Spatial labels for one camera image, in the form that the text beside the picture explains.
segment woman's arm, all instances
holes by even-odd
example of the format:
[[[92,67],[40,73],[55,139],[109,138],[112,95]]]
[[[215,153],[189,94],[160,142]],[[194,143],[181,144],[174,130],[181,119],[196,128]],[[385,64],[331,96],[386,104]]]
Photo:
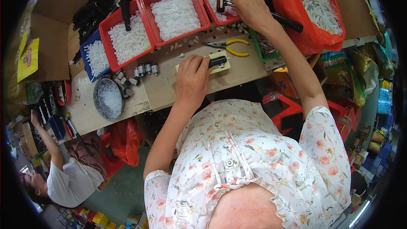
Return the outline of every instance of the woman's arm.
[[[287,65],[298,96],[301,99],[304,116],[315,106],[328,108],[318,78],[304,56],[273,18],[264,0],[231,0],[242,20],[252,29],[262,33],[279,50]]]
[[[62,156],[62,152],[59,149],[58,144],[54,141],[54,139],[47,133],[47,131],[41,126],[38,120],[38,116],[34,110],[31,110],[31,123],[37,130],[38,134],[41,136],[42,140],[44,141],[45,146],[48,149],[48,152],[51,155],[51,162],[58,167],[59,170],[62,170],[62,166],[64,165],[64,158]]]
[[[143,178],[168,170],[180,134],[208,92],[209,57],[191,55],[182,61],[177,76],[177,99],[147,156]]]

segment metal bowl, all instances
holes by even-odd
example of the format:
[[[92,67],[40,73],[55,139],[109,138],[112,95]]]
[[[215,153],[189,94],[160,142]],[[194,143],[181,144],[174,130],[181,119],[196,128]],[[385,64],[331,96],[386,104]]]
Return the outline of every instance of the metal bowl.
[[[102,99],[101,96],[99,96],[99,94],[97,92],[98,89],[101,89],[103,86],[106,86],[107,84],[109,84],[109,85],[114,84],[114,93],[117,92],[117,94],[115,94],[115,96],[117,95],[118,97],[120,97],[120,99],[118,99],[118,101],[120,101],[120,106],[119,106],[120,111],[114,112],[113,110],[111,110],[111,108],[104,103],[104,100]],[[96,110],[98,111],[98,113],[106,120],[117,119],[120,116],[120,114],[122,113],[123,108],[124,108],[124,100],[123,100],[122,93],[121,93],[119,87],[117,86],[117,84],[113,80],[110,80],[109,78],[102,78],[95,85],[95,87],[93,89],[93,102],[95,104],[95,107],[96,107]]]

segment brown cloth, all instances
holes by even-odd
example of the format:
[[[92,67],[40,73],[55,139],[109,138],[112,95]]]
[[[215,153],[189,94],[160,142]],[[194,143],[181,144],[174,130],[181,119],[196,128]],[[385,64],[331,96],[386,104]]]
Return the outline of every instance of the brown cloth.
[[[86,135],[82,135],[82,140],[93,153],[93,157],[90,157],[86,152],[84,146],[77,139],[69,140],[65,143],[65,148],[69,155],[78,160],[83,165],[88,165],[93,169],[96,169],[104,179],[106,179],[107,171],[105,164],[102,160],[102,141],[96,132],[91,132]]]

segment woman's left hand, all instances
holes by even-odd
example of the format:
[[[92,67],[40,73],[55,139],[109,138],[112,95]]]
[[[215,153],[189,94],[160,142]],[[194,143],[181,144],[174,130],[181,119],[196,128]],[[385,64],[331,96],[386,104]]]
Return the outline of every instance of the woman's left hand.
[[[177,76],[177,99],[174,106],[193,115],[208,93],[211,69],[209,56],[191,55],[180,63]]]

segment yellow box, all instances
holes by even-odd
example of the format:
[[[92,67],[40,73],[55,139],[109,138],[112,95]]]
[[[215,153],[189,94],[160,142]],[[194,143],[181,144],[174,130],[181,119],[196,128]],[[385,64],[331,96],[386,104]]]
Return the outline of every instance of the yellow box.
[[[109,221],[105,227],[105,229],[116,229],[116,224],[112,221]]]
[[[145,214],[145,212],[143,212],[138,225],[143,229],[149,229],[149,219],[147,218],[147,214]]]
[[[92,221],[97,226],[106,226],[109,219],[103,213],[97,212]]]

